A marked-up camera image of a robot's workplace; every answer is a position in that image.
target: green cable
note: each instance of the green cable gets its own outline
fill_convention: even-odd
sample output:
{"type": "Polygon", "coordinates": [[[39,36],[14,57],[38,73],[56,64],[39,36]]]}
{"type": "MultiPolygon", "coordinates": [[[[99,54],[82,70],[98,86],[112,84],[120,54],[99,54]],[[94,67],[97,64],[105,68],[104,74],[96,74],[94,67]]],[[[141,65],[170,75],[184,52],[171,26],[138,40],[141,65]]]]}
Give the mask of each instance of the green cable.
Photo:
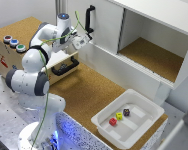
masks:
{"type": "MultiPolygon", "coordinates": [[[[44,66],[45,66],[45,71],[46,71],[47,78],[48,78],[48,71],[47,71],[47,67],[46,67],[46,64],[45,64],[45,60],[44,60],[44,58],[43,58],[43,54],[42,54],[42,52],[41,52],[40,50],[39,50],[39,53],[40,53],[40,55],[41,55],[41,58],[42,58],[43,64],[44,64],[44,66]]],[[[39,135],[39,132],[40,132],[41,127],[42,127],[42,125],[43,125],[43,122],[44,122],[44,120],[45,120],[45,116],[46,116],[46,113],[47,113],[48,96],[49,96],[49,91],[47,92],[47,100],[46,100],[46,104],[45,104],[45,112],[44,112],[44,116],[43,116],[43,119],[42,119],[41,125],[40,125],[40,127],[39,127],[39,129],[38,129],[38,132],[37,132],[37,134],[36,134],[36,138],[34,139],[34,142],[33,142],[33,144],[32,144],[31,150],[32,150],[32,148],[34,147],[34,144],[36,143],[37,137],[38,137],[38,135],[39,135]]]]}
{"type": "MultiPolygon", "coordinates": [[[[60,37],[60,38],[55,38],[55,39],[46,40],[46,41],[44,41],[43,43],[41,43],[41,46],[42,46],[43,44],[49,42],[49,41],[59,40],[59,39],[62,39],[62,38],[65,38],[65,37],[71,35],[71,34],[73,33],[73,31],[78,27],[79,24],[80,24],[81,27],[85,30],[85,28],[82,26],[81,22],[79,21],[79,13],[78,13],[78,11],[75,11],[75,16],[76,16],[76,18],[77,18],[77,25],[75,26],[75,28],[74,28],[70,33],[68,33],[67,35],[62,36],[62,37],[60,37]]],[[[47,67],[46,67],[45,60],[44,60],[44,58],[43,58],[43,54],[42,54],[42,52],[41,52],[40,50],[39,50],[39,53],[40,53],[40,55],[41,55],[43,64],[44,64],[44,66],[45,66],[46,74],[47,74],[47,77],[48,77],[48,71],[47,71],[47,67]]],[[[45,120],[45,116],[46,116],[46,113],[47,113],[48,97],[49,97],[49,91],[47,92],[47,100],[46,100],[46,104],[45,104],[44,116],[43,116],[41,125],[40,125],[40,127],[39,127],[39,129],[38,129],[38,132],[37,132],[37,134],[36,134],[36,138],[34,139],[34,142],[33,142],[33,144],[32,144],[31,150],[32,150],[32,148],[34,147],[34,144],[36,143],[36,140],[37,140],[38,135],[39,135],[39,133],[40,133],[41,127],[42,127],[43,122],[44,122],[44,120],[45,120]]]]}

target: black drawer handle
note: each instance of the black drawer handle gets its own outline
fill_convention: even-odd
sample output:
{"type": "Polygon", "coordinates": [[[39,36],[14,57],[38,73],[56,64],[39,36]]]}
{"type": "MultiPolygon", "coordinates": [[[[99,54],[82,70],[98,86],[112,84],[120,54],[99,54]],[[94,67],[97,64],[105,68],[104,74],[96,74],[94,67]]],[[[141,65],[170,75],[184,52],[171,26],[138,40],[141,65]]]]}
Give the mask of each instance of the black drawer handle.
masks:
{"type": "Polygon", "coordinates": [[[92,28],[90,28],[90,15],[91,15],[91,11],[95,10],[94,6],[90,6],[90,8],[88,8],[86,10],[86,25],[85,25],[85,29],[88,33],[92,33],[94,32],[94,30],[92,28]]]}
{"type": "Polygon", "coordinates": [[[74,56],[71,57],[71,61],[73,62],[73,64],[71,64],[70,66],[67,66],[66,68],[56,70],[54,67],[52,67],[51,68],[52,72],[57,76],[61,76],[79,65],[79,61],[76,60],[74,56]]]}

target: brown box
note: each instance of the brown box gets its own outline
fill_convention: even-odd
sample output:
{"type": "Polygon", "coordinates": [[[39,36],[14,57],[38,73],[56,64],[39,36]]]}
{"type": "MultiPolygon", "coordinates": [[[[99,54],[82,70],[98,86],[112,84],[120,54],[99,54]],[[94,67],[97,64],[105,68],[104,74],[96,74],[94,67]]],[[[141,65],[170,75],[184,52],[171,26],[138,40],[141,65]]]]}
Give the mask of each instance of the brown box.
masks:
{"type": "MultiPolygon", "coordinates": [[[[20,44],[23,44],[26,46],[26,48],[29,48],[29,41],[31,40],[32,36],[35,34],[35,32],[38,29],[38,26],[42,22],[37,20],[34,17],[29,17],[24,20],[18,21],[16,23],[13,23],[11,25],[8,25],[6,27],[0,28],[0,74],[5,78],[6,74],[11,69],[21,69],[22,67],[22,58],[25,55],[19,54],[16,52],[15,49],[10,48],[9,45],[6,45],[3,43],[3,38],[6,35],[11,35],[13,39],[19,40],[20,44]]],[[[62,64],[65,64],[67,66],[71,65],[71,57],[73,56],[75,59],[78,60],[78,52],[75,50],[68,50],[69,56],[62,61],[58,61],[56,64],[51,65],[48,67],[48,73],[50,77],[50,84],[53,84],[60,80],[61,78],[67,76],[71,72],[75,71],[77,67],[73,68],[72,70],[68,71],[67,73],[56,76],[52,73],[51,68],[55,67],[55,69],[59,69],[62,64]]]]}

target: white tray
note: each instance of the white tray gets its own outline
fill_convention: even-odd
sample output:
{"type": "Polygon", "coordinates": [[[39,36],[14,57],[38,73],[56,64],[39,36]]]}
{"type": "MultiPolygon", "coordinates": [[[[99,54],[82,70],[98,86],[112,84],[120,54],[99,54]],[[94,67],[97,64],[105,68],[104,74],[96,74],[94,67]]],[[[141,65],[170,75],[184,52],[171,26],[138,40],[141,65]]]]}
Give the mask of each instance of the white tray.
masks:
{"type": "Polygon", "coordinates": [[[97,113],[91,121],[99,133],[120,149],[131,148],[141,136],[163,115],[164,109],[129,89],[107,107],[97,113]],[[123,115],[115,126],[109,124],[117,112],[130,110],[130,116],[123,115]]]}

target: yellow object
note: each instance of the yellow object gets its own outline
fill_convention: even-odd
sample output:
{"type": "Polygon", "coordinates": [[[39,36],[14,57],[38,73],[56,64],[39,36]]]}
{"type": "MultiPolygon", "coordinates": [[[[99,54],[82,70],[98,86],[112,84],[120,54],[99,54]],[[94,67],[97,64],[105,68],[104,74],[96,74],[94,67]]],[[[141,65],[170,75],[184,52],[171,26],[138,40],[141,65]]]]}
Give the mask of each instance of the yellow object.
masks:
{"type": "Polygon", "coordinates": [[[116,113],[117,120],[122,120],[122,113],[116,113]]]}

